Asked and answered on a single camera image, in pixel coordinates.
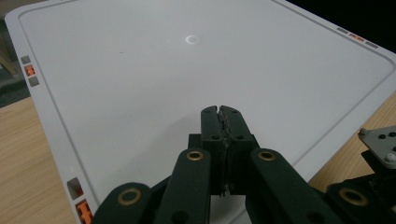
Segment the wooden surface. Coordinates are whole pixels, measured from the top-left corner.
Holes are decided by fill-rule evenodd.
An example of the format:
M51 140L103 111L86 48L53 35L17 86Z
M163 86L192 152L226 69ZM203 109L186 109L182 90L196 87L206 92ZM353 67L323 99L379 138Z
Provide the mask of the wooden surface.
M396 92L362 126L396 125ZM325 189L370 174L354 134L310 181ZM0 108L0 223L75 223L31 98Z

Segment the wooden table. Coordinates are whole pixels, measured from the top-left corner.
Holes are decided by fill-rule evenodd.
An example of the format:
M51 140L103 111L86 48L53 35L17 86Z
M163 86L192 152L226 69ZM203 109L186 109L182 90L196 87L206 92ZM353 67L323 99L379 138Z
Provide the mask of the wooden table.
M396 125L396 92L362 127ZM370 174L365 150L353 134L310 184ZM31 98L0 108L0 223L75 223Z

